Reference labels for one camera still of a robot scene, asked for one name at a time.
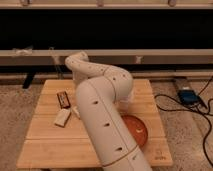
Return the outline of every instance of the white eraser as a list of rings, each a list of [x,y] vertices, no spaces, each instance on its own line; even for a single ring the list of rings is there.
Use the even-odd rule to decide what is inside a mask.
[[[64,127],[70,114],[70,109],[61,109],[55,118],[54,124]]]
[[[75,114],[75,115],[77,116],[78,119],[81,119],[80,113],[79,113],[79,111],[78,111],[78,109],[77,109],[77,106],[73,106],[73,107],[71,108],[71,111],[72,111],[73,114]]]
[[[118,109],[121,111],[127,111],[133,99],[134,99],[134,90],[132,90],[131,93],[125,99],[122,99],[118,102]]]

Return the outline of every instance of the white trim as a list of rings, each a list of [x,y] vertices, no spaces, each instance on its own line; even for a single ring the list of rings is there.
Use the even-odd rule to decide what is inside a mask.
[[[117,50],[32,50],[28,57],[34,56],[69,56],[73,53],[85,51],[89,56],[213,56],[213,49],[117,49]],[[0,50],[0,57],[17,57],[15,50]]]

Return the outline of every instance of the wooden bowl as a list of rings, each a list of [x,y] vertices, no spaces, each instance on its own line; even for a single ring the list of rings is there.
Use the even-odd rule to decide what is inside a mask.
[[[144,122],[132,115],[123,115],[121,117],[139,147],[142,148],[148,140],[148,130]]]

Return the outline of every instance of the speckled floor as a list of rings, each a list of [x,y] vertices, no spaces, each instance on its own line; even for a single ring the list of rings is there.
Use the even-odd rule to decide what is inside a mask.
[[[16,160],[42,89],[43,81],[36,80],[29,89],[23,90],[21,85],[23,82],[22,77],[24,76],[19,77],[17,80],[16,76],[10,79],[0,76],[0,171],[16,170]],[[199,91],[205,83],[205,81],[193,81],[191,85],[196,91]],[[152,88],[154,94],[166,93],[176,97],[172,82],[154,81],[152,82]],[[208,99],[212,96],[213,83],[203,93],[203,98]],[[172,109],[178,107],[163,98],[159,99],[158,103],[161,106]],[[160,111],[160,114],[174,165],[172,167],[155,167],[153,170],[211,170],[202,151],[202,137],[207,130],[206,121],[200,116],[188,112],[167,113]],[[207,148],[213,160],[213,134],[208,139]]]

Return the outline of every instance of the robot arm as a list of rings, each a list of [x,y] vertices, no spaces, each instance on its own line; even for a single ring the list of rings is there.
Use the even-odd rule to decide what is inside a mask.
[[[132,90],[130,73],[90,63],[84,52],[69,56],[65,63],[75,75],[77,107],[104,170],[151,171],[114,106]]]

